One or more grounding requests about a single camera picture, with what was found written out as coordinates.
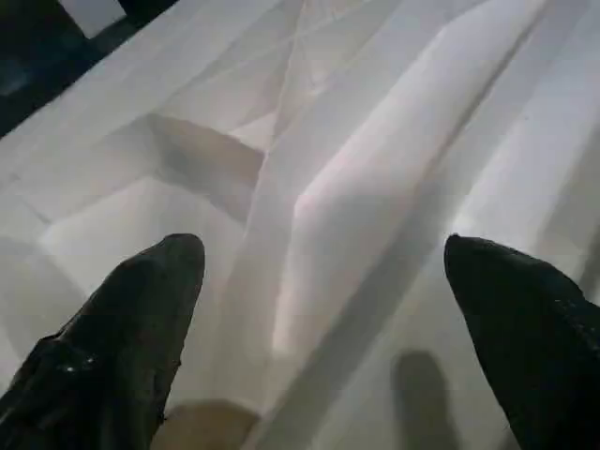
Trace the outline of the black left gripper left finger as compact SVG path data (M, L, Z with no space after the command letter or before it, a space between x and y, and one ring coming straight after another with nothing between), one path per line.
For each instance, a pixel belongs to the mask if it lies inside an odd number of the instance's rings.
M120 262L42 337L1 397L5 449L147 449L205 274L200 236L172 233Z

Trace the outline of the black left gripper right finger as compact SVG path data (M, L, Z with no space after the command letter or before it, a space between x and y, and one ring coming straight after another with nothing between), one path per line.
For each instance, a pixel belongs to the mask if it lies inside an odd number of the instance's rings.
M479 365L523 449L599 446L599 307L549 262L450 235L444 273Z

